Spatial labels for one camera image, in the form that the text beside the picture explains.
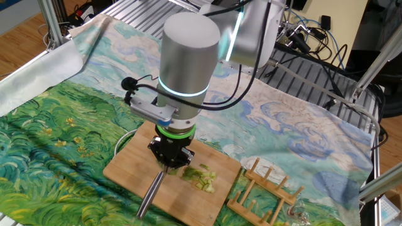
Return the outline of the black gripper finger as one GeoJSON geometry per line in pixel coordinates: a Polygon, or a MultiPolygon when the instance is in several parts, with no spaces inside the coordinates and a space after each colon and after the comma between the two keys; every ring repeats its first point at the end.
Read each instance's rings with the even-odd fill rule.
{"type": "Polygon", "coordinates": [[[148,144],[148,148],[152,151],[153,155],[155,156],[156,160],[166,166],[166,158],[164,152],[161,150],[161,138],[154,137],[151,142],[148,144]]]}
{"type": "Polygon", "coordinates": [[[191,163],[195,153],[187,148],[182,148],[175,158],[175,167],[187,166],[191,163]]]}

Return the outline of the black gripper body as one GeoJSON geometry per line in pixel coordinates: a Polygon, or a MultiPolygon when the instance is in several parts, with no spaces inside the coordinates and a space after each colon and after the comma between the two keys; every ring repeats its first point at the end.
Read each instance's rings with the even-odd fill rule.
{"type": "Polygon", "coordinates": [[[167,166],[174,166],[175,158],[182,148],[187,148],[192,142],[193,135],[183,139],[173,139],[166,135],[159,135],[155,137],[161,138],[161,150],[165,154],[167,166]]]}

